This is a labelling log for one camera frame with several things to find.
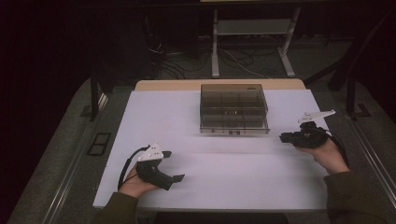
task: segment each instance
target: metal frame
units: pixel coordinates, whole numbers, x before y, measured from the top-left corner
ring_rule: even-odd
[[[214,19],[213,19],[213,50],[212,50],[212,77],[219,78],[219,57],[218,57],[218,35],[286,35],[285,43],[281,48],[278,49],[279,57],[281,62],[283,63],[283,67],[285,68],[286,74],[288,77],[295,77],[295,73],[293,68],[291,67],[291,63],[287,56],[288,49],[290,46],[290,41],[293,37],[293,32],[297,24],[298,17],[300,15],[301,8],[297,7],[294,9],[293,16],[291,20],[259,20],[259,21],[230,21],[235,23],[235,26],[231,25],[227,27],[227,23],[225,21],[219,21],[218,19],[218,10],[214,11]],[[289,27],[285,30],[279,29],[279,24],[284,22],[289,23]],[[254,24],[268,25],[271,28],[271,24],[273,24],[273,29],[271,31],[265,31],[265,27],[259,27],[259,30],[249,29],[251,33],[246,31],[246,25],[254,26]]]

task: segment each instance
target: wooden table edge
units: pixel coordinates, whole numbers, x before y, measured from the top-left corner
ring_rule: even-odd
[[[306,90],[298,78],[140,80],[135,91],[198,91],[202,84],[262,84],[264,90]]]

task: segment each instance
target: handheld controller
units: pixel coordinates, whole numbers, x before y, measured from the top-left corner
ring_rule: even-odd
[[[169,190],[173,183],[177,183],[183,180],[184,175],[174,175],[171,177],[162,173],[158,169],[158,165],[161,163],[163,158],[169,158],[171,156],[171,151],[161,151],[158,144],[152,144],[148,147],[142,147],[138,149],[134,153],[134,155],[139,151],[144,151],[144,153],[137,159],[136,171],[139,178],[141,178],[143,181],[155,185],[158,188]],[[126,169],[128,168],[132,157],[125,163],[125,166],[122,170],[122,173],[120,175],[119,188],[123,183]]]
[[[282,143],[292,143],[295,147],[317,148],[322,146],[326,140],[330,138],[337,145],[341,156],[348,166],[347,154],[341,142],[335,137],[327,134],[327,131],[323,128],[317,127],[317,124],[314,122],[316,119],[321,119],[332,114],[335,114],[334,110],[305,113],[303,117],[298,120],[299,123],[302,123],[300,125],[301,131],[295,133],[282,133],[279,136],[280,141]]]

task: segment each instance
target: wire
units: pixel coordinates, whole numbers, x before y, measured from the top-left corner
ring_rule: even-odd
[[[148,50],[151,51],[151,52],[154,52],[154,53],[163,54],[163,51],[158,51],[158,50],[155,50],[155,49],[148,49]]]
[[[132,176],[130,176],[130,177],[128,177],[128,178],[126,178],[126,179],[125,179],[125,180],[122,182],[122,184],[121,184],[121,185],[125,184],[125,182],[127,182],[128,180],[130,180],[130,179],[134,178],[135,176],[137,176],[137,174],[135,174],[135,175],[132,175]]]
[[[228,55],[223,55],[223,52],[222,51],[219,51],[218,52],[218,55],[219,55],[219,58],[225,63],[225,64],[227,64],[228,66],[230,66],[230,67],[232,67],[232,68],[239,68],[239,66],[235,66],[235,65],[233,65],[233,64],[230,64],[226,59],[228,59],[228,58],[230,58]]]
[[[169,74],[171,77],[173,77],[173,78],[175,78],[175,79],[178,79],[177,74],[176,74],[174,71],[170,70],[169,68],[161,66],[161,69],[163,69],[163,70],[165,70],[166,72],[168,72],[168,74]]]
[[[273,75],[276,75],[277,70],[278,70],[278,67],[279,67],[279,65],[281,64],[283,57],[286,56],[287,52],[289,52],[289,48],[287,48],[287,49],[284,51],[284,53],[283,53],[282,55],[279,55],[279,59],[277,60],[277,63],[276,63],[276,67],[275,67],[275,68],[263,68],[262,70],[270,70],[270,71],[273,71]]]
[[[255,72],[252,72],[252,71],[246,69],[246,68],[245,68],[244,66],[242,66],[242,65],[235,59],[235,57],[234,57],[230,52],[228,52],[227,50],[224,50],[224,49],[219,49],[219,50],[220,50],[220,51],[224,51],[225,53],[229,54],[229,55],[235,60],[236,64],[238,64],[239,67],[241,67],[243,70],[245,70],[245,71],[247,71],[247,72],[249,72],[249,73],[251,73],[251,74],[253,74],[253,75],[259,76],[259,77],[265,77],[265,78],[271,79],[271,78],[268,77],[268,76],[265,76],[265,75],[262,75],[262,74],[259,74],[259,73],[255,73]]]
[[[212,76],[209,76],[209,75],[207,75],[207,74],[201,74],[201,75],[199,75],[198,77],[195,77],[194,79],[198,79],[199,77],[212,77]]]
[[[204,54],[204,53],[206,53],[206,52],[211,52],[211,48],[204,47],[204,48],[198,49],[198,54],[199,54],[199,55]],[[178,61],[178,62],[179,62],[179,61],[189,61],[189,60],[192,60],[192,58],[191,58],[191,57],[188,57],[187,55],[188,55],[188,53],[182,52],[182,51],[181,51],[181,52],[166,53],[165,57],[166,57],[167,59],[171,59],[171,58],[172,58],[172,61]]]
[[[208,58],[209,58],[209,57],[206,57],[206,58],[205,58],[205,62],[204,62],[203,65],[199,66],[198,68],[194,68],[194,69],[186,69],[186,68],[183,68],[182,66],[180,66],[180,65],[177,64],[177,63],[173,63],[173,62],[171,62],[171,61],[169,61],[169,60],[165,60],[165,61],[168,62],[168,63],[171,63],[171,64],[175,65],[176,67],[180,68],[180,69],[183,70],[184,72],[197,72],[197,71],[199,71],[199,70],[201,70],[201,69],[203,69],[203,68],[205,67]]]
[[[254,59],[253,59],[252,57],[250,58],[250,59],[251,59],[251,62],[248,63],[248,62],[246,62],[246,61],[243,60],[244,58],[242,58],[242,59],[240,59],[240,58],[235,58],[235,57],[230,53],[230,51],[227,51],[227,50],[225,50],[225,49],[219,49],[218,54],[219,54],[220,57],[225,57],[225,59],[231,61],[232,63],[240,64],[240,65],[242,65],[242,66],[244,66],[244,67],[247,67],[247,66],[249,66],[249,65],[251,65],[251,64],[254,63]],[[221,58],[221,59],[222,59],[226,64],[228,64],[229,66],[231,66],[231,67],[233,67],[233,68],[239,68],[239,67],[240,67],[240,65],[234,66],[234,65],[232,65],[232,64],[227,63],[227,62],[224,60],[224,58]]]
[[[243,63],[245,64],[245,66],[249,66],[249,65],[251,65],[251,64],[254,64],[254,58],[253,58],[253,55],[252,55],[252,54],[249,54],[249,53],[244,52],[244,51],[241,51],[241,50],[235,50],[235,52],[246,55],[246,57],[243,57],[243,58],[236,58],[236,57],[235,57],[235,59],[236,59],[238,62],[243,62]]]
[[[148,148],[149,148],[149,146],[148,146],[148,147],[141,147],[141,148],[139,148],[137,151],[134,152],[134,154],[132,154],[132,156],[131,156],[128,160],[126,160],[126,162],[125,162],[125,164],[124,164],[124,167],[122,168],[122,171],[121,171],[121,174],[120,174],[119,185],[118,185],[118,188],[119,188],[119,189],[120,189],[120,187],[122,186],[122,184],[124,183],[123,179],[124,179],[124,177],[125,177],[126,170],[128,169],[129,165],[131,164],[132,158],[133,158],[137,153],[139,153],[139,152],[141,152],[141,151],[146,151],[146,149],[148,149]]]
[[[168,70],[173,69],[177,71],[184,79],[186,79],[186,76],[184,76],[184,71],[180,71],[176,66],[173,66],[172,64],[166,63],[166,61],[163,62],[163,65],[168,67]]]
[[[271,51],[271,52],[269,52],[269,53],[257,54],[257,52],[259,51],[259,49],[262,49],[262,47],[266,45],[266,40],[267,40],[267,39],[265,39],[265,37],[262,37],[262,36],[259,37],[259,39],[260,39],[260,42],[259,42],[258,44],[254,44],[255,48],[254,48],[253,52],[251,52],[251,53],[247,53],[245,50],[243,50],[243,51],[236,50],[237,52],[239,52],[239,53],[241,53],[241,54],[247,55],[247,57],[239,58],[240,60],[244,60],[244,59],[246,59],[246,58],[252,58],[253,56],[262,57],[262,56],[268,56],[268,55],[277,53],[277,49],[276,49],[276,50]],[[231,41],[231,44],[234,45],[234,44],[236,44],[236,42],[238,42],[238,41]]]

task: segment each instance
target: dark background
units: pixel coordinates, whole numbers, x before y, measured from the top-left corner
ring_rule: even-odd
[[[70,100],[89,78],[93,67],[102,89],[108,92],[114,85],[152,79],[156,73],[150,65],[146,41],[149,34],[142,20],[152,15],[149,11],[80,10],[74,7],[74,2],[64,0],[8,0],[0,4],[3,93],[0,117],[4,143],[0,152],[0,222],[4,223]],[[254,11],[249,15],[262,15],[261,9]],[[244,10],[224,12],[225,17],[247,15]],[[382,11],[370,4],[305,6],[295,35],[353,37],[370,24],[374,12]],[[285,13],[285,10],[271,10],[266,15],[278,17]],[[197,41],[198,35],[211,35],[212,12],[208,9],[155,10],[155,18],[157,22],[151,25],[165,44],[183,48]],[[393,14],[356,70],[362,73],[362,82],[390,115],[396,114],[392,41],[395,24]]]

